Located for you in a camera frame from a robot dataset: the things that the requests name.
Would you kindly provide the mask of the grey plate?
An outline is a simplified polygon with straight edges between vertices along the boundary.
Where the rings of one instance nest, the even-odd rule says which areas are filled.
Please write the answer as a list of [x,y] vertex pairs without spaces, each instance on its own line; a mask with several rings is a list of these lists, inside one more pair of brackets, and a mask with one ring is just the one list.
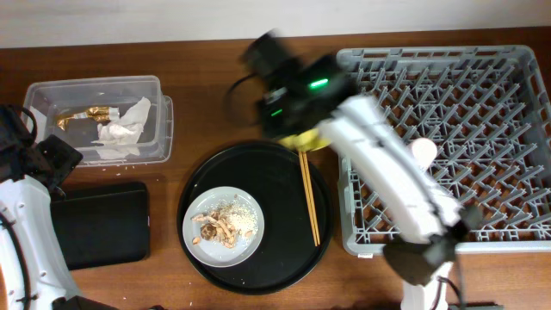
[[[241,204],[246,205],[255,212],[258,216],[257,234],[250,242],[245,243],[244,241],[239,241],[232,249],[206,240],[202,240],[198,245],[193,245],[192,238],[199,235],[200,224],[193,222],[191,218],[198,213],[215,207],[221,200],[226,200],[228,202],[238,200]],[[241,189],[234,187],[210,189],[200,194],[188,205],[188,209],[183,217],[181,232],[183,233],[184,247],[201,263],[216,268],[232,267],[243,263],[260,245],[264,233],[263,211],[257,201]]]

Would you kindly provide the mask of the gold coffee sachet wrapper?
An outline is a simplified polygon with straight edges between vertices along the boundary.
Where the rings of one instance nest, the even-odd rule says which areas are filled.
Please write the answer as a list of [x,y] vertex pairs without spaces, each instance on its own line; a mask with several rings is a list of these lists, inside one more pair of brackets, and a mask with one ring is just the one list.
[[71,120],[92,119],[96,122],[116,121],[120,118],[120,110],[114,107],[90,107],[84,112],[72,115],[62,115],[56,120],[56,125],[63,131],[66,130]]

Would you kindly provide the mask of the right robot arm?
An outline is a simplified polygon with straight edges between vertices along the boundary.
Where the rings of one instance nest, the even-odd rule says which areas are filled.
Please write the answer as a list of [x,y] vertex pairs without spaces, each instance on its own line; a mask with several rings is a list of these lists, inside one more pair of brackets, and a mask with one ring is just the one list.
[[257,104],[263,135],[299,152],[331,147],[390,209],[399,236],[382,252],[404,282],[401,308],[446,309],[446,288],[465,308],[449,272],[456,246],[482,221],[479,209],[460,204],[427,173],[377,99],[360,94],[334,56],[305,65],[268,32],[241,59],[266,89]]

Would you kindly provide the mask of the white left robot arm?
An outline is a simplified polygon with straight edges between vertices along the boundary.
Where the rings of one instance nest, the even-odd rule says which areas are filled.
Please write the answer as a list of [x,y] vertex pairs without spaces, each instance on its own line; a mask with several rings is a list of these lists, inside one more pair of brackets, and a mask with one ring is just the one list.
[[1,107],[1,271],[10,309],[104,309],[82,296],[54,231],[51,194],[83,156],[51,135],[38,141],[23,107]]

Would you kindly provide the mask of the food scraps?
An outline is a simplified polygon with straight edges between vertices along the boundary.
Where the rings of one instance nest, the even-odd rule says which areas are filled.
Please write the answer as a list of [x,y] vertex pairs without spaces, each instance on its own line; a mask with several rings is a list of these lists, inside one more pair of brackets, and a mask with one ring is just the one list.
[[221,200],[191,220],[200,224],[199,235],[192,238],[193,245],[206,240],[232,249],[239,241],[250,242],[258,232],[257,214],[238,200]]

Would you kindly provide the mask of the yellow bowl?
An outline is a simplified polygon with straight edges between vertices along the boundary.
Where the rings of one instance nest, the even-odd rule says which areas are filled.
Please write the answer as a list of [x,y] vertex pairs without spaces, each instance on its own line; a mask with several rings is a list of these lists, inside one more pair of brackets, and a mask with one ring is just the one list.
[[319,130],[315,128],[300,134],[289,135],[279,139],[278,142],[289,150],[298,152],[314,152],[331,143],[328,139],[324,139],[319,134]]

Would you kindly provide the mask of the pink cup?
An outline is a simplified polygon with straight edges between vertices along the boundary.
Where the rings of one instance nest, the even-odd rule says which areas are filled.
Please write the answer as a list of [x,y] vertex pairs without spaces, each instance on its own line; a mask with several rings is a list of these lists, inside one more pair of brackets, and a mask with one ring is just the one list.
[[426,138],[415,139],[407,147],[422,171],[429,169],[438,152],[436,144]]

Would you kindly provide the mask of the white tissue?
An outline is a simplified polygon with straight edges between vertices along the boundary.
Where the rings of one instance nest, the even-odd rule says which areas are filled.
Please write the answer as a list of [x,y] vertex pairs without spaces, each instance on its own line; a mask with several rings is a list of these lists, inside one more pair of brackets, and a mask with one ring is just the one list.
[[97,150],[100,159],[115,160],[140,155],[136,144],[145,129],[150,107],[150,100],[142,97],[120,119],[97,126],[98,139],[94,143],[108,146],[108,149]]

